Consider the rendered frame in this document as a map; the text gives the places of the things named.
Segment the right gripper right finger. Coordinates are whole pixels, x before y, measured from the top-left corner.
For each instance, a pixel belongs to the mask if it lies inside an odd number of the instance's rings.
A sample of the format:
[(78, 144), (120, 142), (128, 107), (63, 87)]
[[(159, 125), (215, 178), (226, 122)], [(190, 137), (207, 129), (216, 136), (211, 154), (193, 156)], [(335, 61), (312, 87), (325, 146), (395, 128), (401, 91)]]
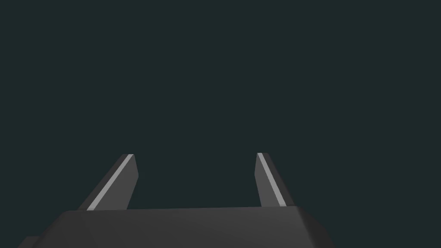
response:
[(255, 181), (262, 207), (295, 206), (291, 194), (269, 153), (257, 153)]

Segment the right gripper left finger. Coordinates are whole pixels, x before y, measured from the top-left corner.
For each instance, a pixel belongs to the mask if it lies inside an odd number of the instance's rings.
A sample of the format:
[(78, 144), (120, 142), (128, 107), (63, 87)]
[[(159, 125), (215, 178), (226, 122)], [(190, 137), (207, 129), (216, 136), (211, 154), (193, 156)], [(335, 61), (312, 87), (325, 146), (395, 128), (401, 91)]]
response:
[(138, 176), (135, 155), (123, 154), (100, 180), (78, 210), (126, 210)]

